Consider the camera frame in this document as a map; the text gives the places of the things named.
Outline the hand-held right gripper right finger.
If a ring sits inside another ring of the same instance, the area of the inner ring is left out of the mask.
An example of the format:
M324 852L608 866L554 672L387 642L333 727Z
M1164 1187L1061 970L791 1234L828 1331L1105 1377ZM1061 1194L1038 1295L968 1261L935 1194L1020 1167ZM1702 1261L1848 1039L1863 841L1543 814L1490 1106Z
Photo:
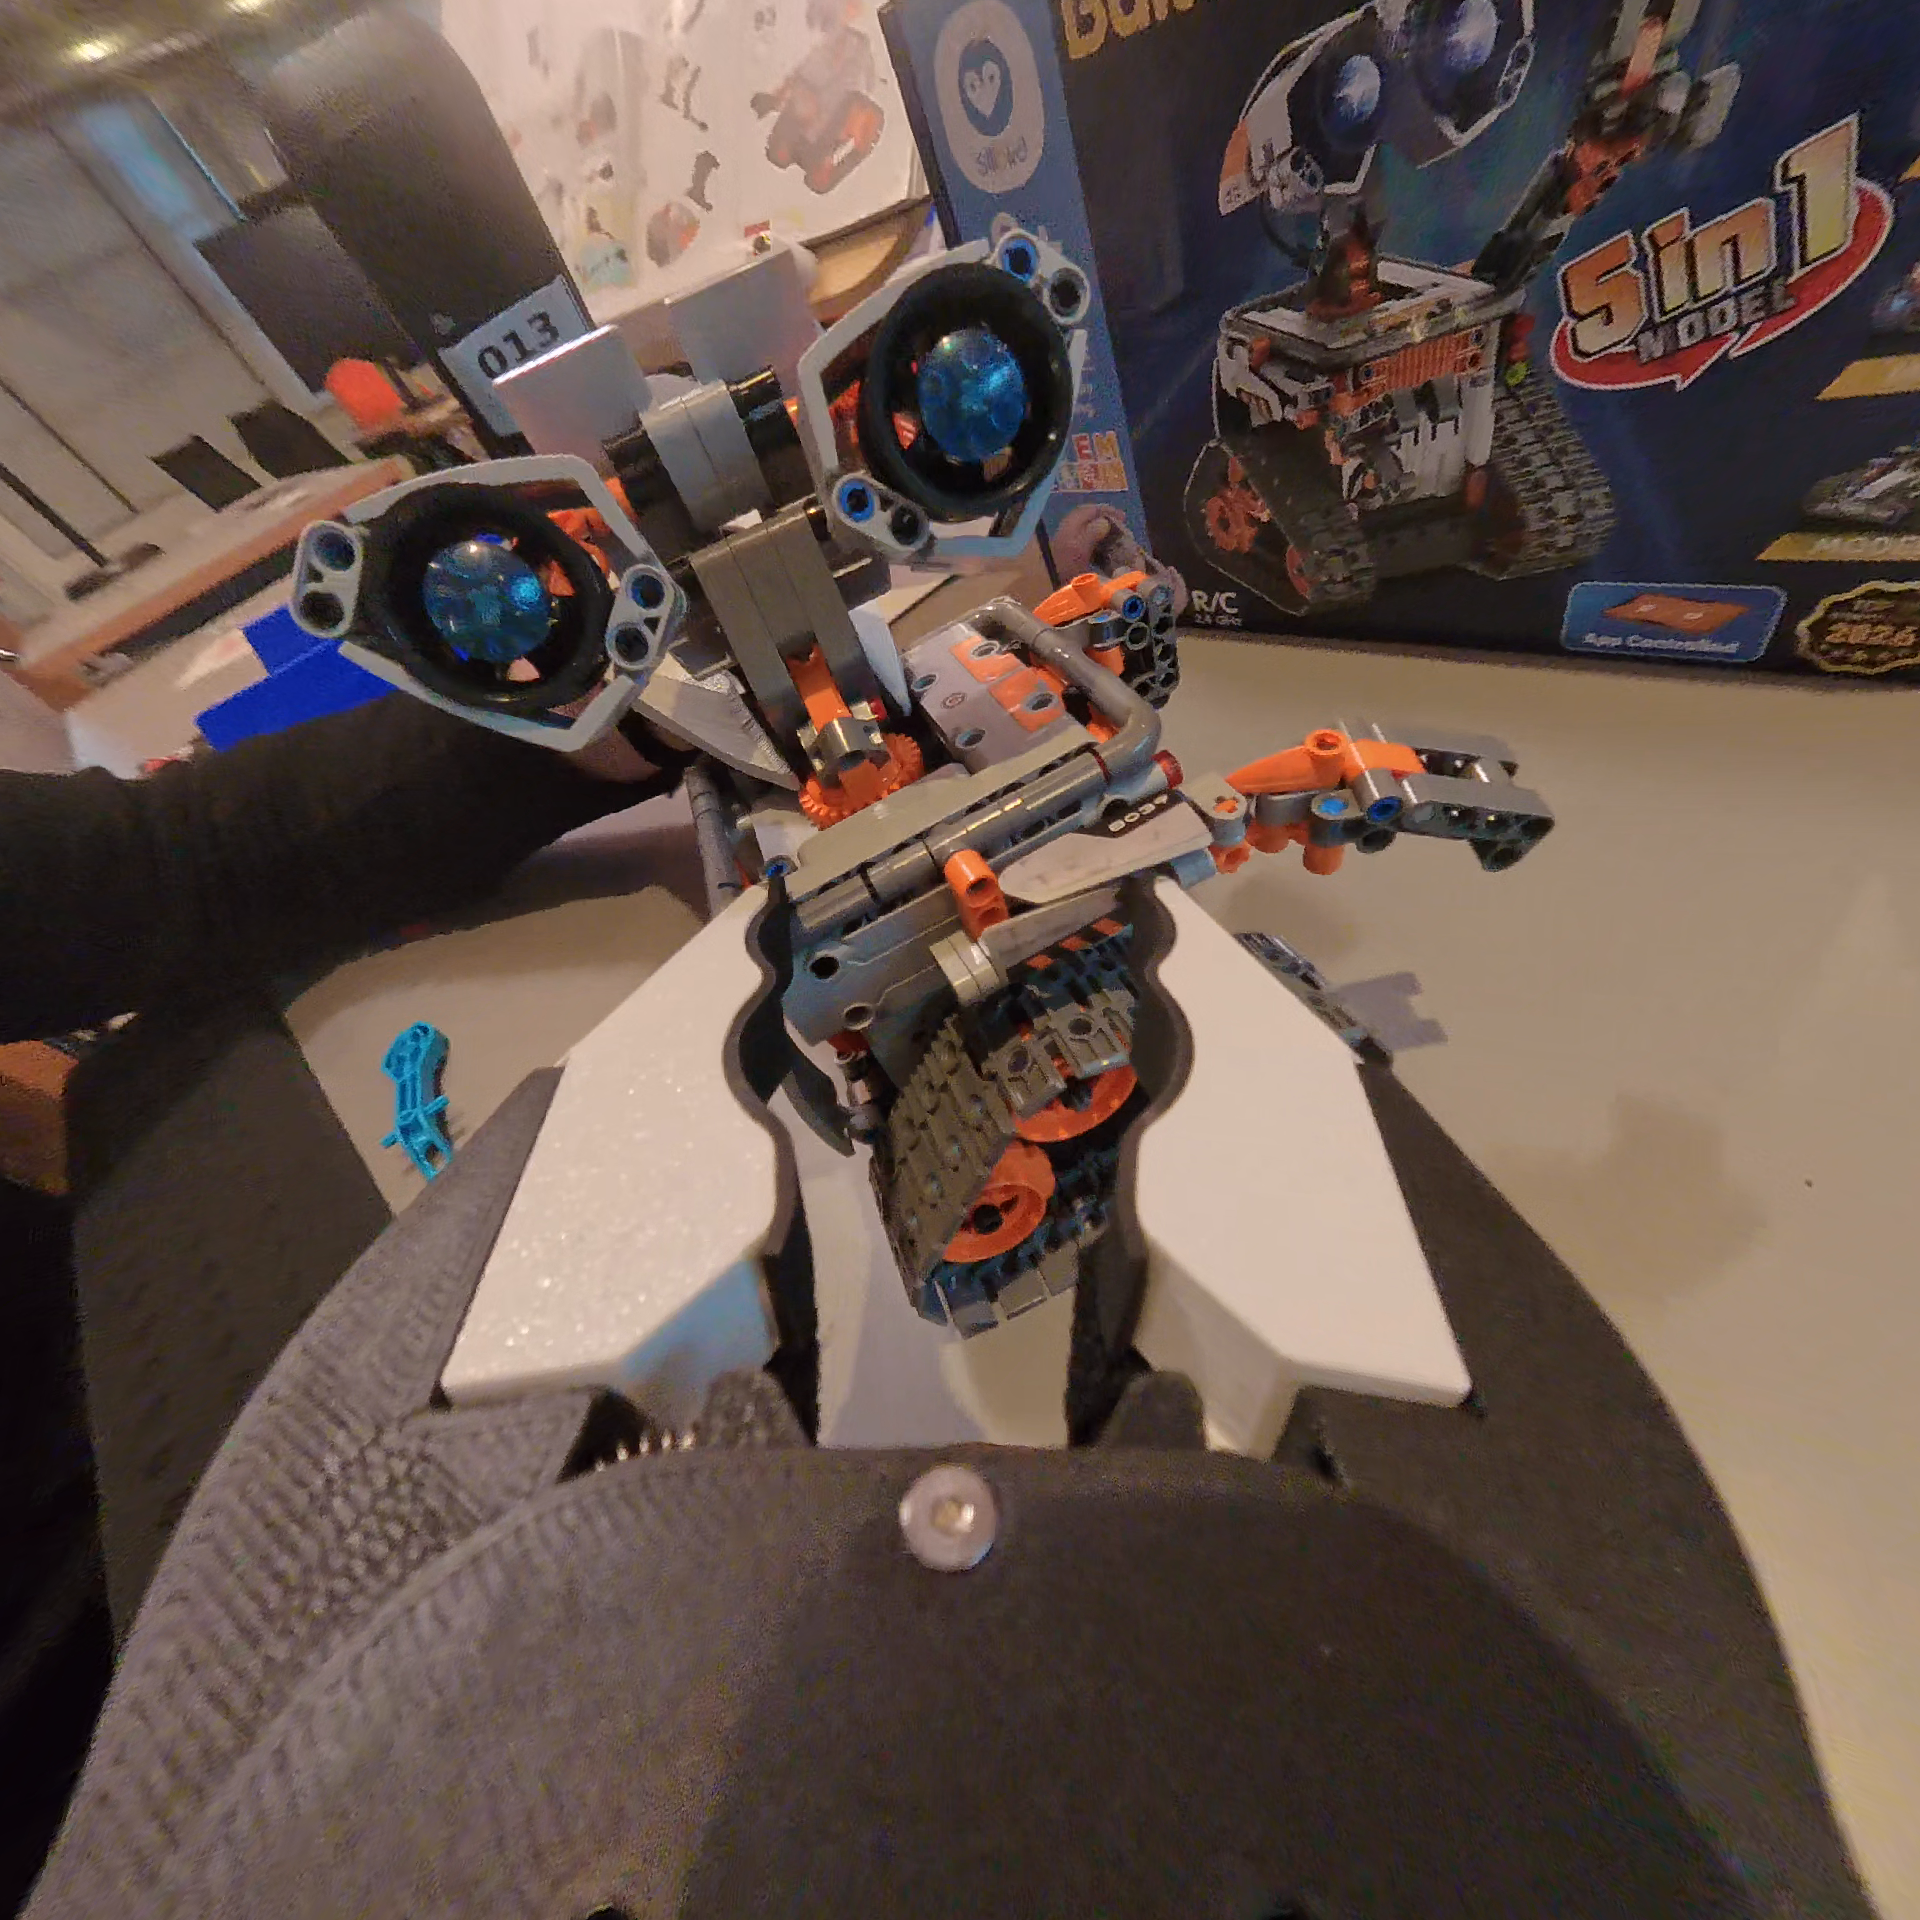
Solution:
M1357 1055L1191 895L1156 900L1189 1066L1139 1149L1139 1353L1196 1387L1207 1423L1285 1423L1304 1387L1463 1405L1474 1382Z

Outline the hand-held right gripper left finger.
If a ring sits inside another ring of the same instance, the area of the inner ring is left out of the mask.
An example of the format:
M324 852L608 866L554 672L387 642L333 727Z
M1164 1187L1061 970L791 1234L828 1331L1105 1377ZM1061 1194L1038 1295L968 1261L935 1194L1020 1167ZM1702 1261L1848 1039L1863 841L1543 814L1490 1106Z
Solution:
M567 1055L445 1362L467 1411L606 1388L698 1412L819 1317L784 1073L787 900L748 888Z

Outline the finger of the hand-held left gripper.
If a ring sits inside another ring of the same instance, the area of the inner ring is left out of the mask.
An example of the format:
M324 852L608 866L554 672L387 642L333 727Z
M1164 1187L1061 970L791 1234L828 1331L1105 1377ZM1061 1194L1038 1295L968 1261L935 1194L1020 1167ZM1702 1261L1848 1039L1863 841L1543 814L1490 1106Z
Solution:
M704 754L748 782L794 797L791 758L750 699L739 664L725 652L660 648L645 674L633 667L633 744L654 765L671 754Z

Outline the grey orange toy robot arm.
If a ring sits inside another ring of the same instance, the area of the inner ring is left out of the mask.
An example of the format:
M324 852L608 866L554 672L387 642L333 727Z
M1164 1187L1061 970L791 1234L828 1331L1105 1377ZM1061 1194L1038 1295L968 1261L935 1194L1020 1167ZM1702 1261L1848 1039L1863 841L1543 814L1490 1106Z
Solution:
M389 688L567 756L637 708L690 611L576 454L445 468L310 523L291 594L306 636Z
M862 301L799 359L821 537L883 565L1016 559L1066 457L1093 280L1014 226Z

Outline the grey orange tracked toy robot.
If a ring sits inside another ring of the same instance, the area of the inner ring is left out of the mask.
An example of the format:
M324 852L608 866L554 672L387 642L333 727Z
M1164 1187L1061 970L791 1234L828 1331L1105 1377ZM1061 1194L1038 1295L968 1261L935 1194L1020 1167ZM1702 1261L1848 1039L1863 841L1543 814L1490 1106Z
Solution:
M1163 746L1178 650L1141 573L892 641L900 722L807 664L799 793L702 753L684 789L711 900L783 892L783 1019L837 1063L804 1100L828 1145L871 1153L910 1306L976 1334L1070 1293L1110 1220L1145 1104L1125 886L1257 850L1226 779Z

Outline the person's left forearm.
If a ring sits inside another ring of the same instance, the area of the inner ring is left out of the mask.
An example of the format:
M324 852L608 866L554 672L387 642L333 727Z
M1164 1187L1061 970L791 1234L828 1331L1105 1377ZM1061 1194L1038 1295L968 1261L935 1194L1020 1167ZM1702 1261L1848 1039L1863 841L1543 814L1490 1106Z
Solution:
M561 753L399 693L137 780L6 770L2 1041L324 966L677 780L650 738Z

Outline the blue plastic brick separator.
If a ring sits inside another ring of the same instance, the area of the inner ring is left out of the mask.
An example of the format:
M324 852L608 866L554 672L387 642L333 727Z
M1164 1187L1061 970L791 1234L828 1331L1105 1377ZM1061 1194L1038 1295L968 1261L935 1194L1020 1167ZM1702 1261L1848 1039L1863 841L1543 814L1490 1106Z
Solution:
M451 1041L430 1021L414 1021L387 1046L380 1070L393 1092L393 1123L380 1145L401 1153L423 1181L437 1181L454 1159L449 1135L445 1068Z

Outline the white instruction booklet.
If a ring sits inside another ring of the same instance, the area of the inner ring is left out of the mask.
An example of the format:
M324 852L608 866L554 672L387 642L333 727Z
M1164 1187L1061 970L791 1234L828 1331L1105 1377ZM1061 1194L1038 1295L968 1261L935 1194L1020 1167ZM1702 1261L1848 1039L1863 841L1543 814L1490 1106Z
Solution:
M874 2L445 2L601 324L924 190Z

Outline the black perforated foam mat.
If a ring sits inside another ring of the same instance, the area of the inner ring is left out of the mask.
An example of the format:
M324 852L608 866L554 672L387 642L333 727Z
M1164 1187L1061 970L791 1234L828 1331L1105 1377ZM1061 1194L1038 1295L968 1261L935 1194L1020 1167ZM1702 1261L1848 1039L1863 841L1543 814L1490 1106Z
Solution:
M393 1220L268 1003L147 1014L67 1081L82 1370L114 1642L229 1429Z

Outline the blue plastic bin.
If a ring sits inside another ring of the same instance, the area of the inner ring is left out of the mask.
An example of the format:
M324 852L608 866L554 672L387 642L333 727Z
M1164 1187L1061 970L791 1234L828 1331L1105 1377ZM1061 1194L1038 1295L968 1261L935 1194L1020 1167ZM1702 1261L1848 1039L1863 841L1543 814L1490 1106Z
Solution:
M282 734L295 727L369 708L395 688L349 661L338 641L304 630L289 607L244 626L264 678L243 690L243 738Z

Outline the blue robot kit box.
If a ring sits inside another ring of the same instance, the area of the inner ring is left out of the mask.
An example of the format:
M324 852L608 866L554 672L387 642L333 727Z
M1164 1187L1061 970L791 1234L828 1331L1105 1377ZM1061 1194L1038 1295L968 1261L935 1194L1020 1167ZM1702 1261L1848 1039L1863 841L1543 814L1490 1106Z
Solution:
M887 5L1095 289L1054 575L1192 632L1917 684L1915 2Z

